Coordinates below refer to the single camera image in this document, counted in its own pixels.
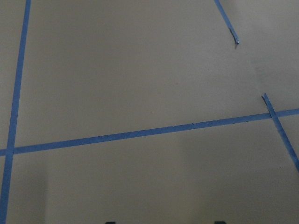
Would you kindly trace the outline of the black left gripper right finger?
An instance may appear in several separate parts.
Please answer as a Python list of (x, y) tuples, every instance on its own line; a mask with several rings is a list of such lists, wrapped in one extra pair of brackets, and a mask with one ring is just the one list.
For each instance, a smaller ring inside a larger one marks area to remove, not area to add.
[(214, 224), (226, 224), (225, 221), (214, 221)]

